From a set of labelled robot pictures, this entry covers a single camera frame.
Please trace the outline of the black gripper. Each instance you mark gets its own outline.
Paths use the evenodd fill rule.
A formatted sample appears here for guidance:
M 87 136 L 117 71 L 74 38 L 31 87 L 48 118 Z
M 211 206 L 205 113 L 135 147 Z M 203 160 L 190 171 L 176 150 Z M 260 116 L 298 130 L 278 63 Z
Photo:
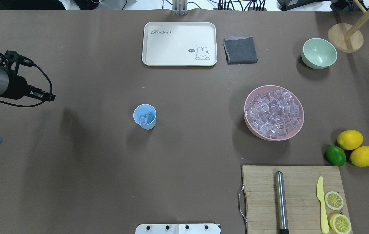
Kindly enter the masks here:
M 0 97 L 18 100 L 27 96 L 45 102 L 55 100 L 56 96 L 52 94 L 52 84 L 49 78 L 46 79 L 49 82 L 50 91 L 45 92 L 40 88 L 28 85 L 27 80 L 18 75 L 20 65 L 34 66 L 45 75 L 33 60 L 15 51 L 6 51 L 5 54 L 0 53 L 0 59 Z

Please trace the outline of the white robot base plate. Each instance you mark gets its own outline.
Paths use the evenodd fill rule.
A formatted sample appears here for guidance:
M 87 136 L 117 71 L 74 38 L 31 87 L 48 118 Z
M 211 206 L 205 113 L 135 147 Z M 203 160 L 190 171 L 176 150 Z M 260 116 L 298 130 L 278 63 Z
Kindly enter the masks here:
M 215 223 L 141 224 L 136 234 L 220 234 L 221 226 Z

